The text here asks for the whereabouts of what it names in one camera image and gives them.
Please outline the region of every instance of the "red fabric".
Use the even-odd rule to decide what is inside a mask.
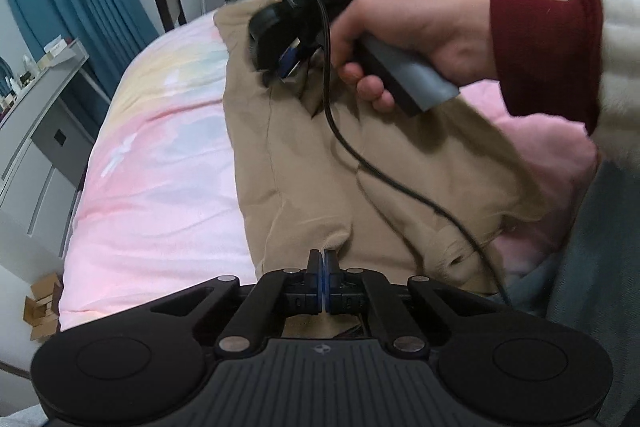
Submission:
[[[491,0],[495,66],[507,110],[598,123],[600,0]]]

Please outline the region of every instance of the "beige cloth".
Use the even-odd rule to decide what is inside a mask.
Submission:
[[[318,111],[321,65],[308,78],[303,71],[303,78],[263,86],[248,54],[247,25],[271,2],[236,3],[215,17],[229,51],[223,104],[258,277],[305,267],[312,248],[334,248],[342,268],[378,270],[392,283],[428,275],[493,292],[479,255],[448,220],[374,178],[337,143]],[[546,211],[510,142],[460,97],[415,118],[398,110],[382,116],[334,85],[333,114],[349,143],[456,216],[502,273],[491,240],[509,219],[535,221]]]

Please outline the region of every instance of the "white wall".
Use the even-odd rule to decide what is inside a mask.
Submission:
[[[0,371],[0,416],[38,404],[31,382]]]
[[[30,286],[0,266],[0,360],[28,370],[40,346],[29,340],[31,327],[22,320],[24,298]]]
[[[40,344],[29,340],[31,327],[22,320],[27,295],[31,295],[30,286],[0,266],[0,360],[28,371]],[[28,380],[0,371],[1,415],[37,403]]]
[[[20,76],[24,73],[22,56],[31,53],[24,42],[7,0],[0,0],[0,57]]]

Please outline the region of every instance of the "finger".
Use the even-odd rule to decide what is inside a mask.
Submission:
[[[331,63],[339,68],[353,54],[353,41],[362,35],[366,21],[360,5],[353,0],[331,25]]]
[[[372,74],[365,76],[356,86],[358,96],[367,102],[373,102],[374,100],[379,99],[384,93],[384,90],[385,86],[382,83],[382,80]]]
[[[361,65],[356,62],[347,62],[338,70],[338,74],[345,84],[353,86],[355,86],[364,76]]]
[[[380,98],[374,100],[371,105],[373,109],[378,112],[392,112],[396,106],[396,102],[391,93],[385,89]]]

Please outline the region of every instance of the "bed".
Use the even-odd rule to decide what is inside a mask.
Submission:
[[[161,36],[127,69],[73,220],[62,329],[226,273],[255,282],[222,107],[226,58],[207,14]],[[511,118],[493,81],[463,96],[511,139],[552,206],[541,222],[495,240],[513,282],[562,245],[596,150],[580,124]]]

